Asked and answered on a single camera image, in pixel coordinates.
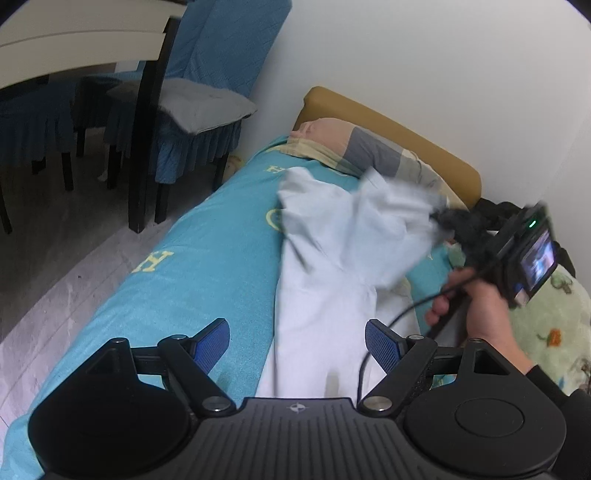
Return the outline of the person right forearm black sleeve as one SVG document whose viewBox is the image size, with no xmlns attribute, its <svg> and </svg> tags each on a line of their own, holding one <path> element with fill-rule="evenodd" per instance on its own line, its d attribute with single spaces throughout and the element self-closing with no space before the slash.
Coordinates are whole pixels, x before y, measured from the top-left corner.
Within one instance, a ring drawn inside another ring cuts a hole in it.
<svg viewBox="0 0 591 480">
<path fill-rule="evenodd" d="M 554 474 L 560 479 L 589 479 L 590 395 L 580 389 L 566 395 L 539 366 L 525 355 L 514 340 L 495 342 L 493 346 L 562 412 L 567 426 L 567 435 L 554 464 Z"/>
</svg>

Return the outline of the person right hand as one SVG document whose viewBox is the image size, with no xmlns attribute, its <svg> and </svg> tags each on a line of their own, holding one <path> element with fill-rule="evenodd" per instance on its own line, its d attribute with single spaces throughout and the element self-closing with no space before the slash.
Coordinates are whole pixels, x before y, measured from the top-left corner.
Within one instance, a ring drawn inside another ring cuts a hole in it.
<svg viewBox="0 0 591 480">
<path fill-rule="evenodd" d="M 475 274 L 472 268 L 454 270 L 442 290 L 463 284 L 471 299 L 467 312 L 468 336 L 486 340 L 516 365 L 524 353 L 515 340 L 508 305 L 492 284 L 481 279 L 468 282 Z"/>
</svg>

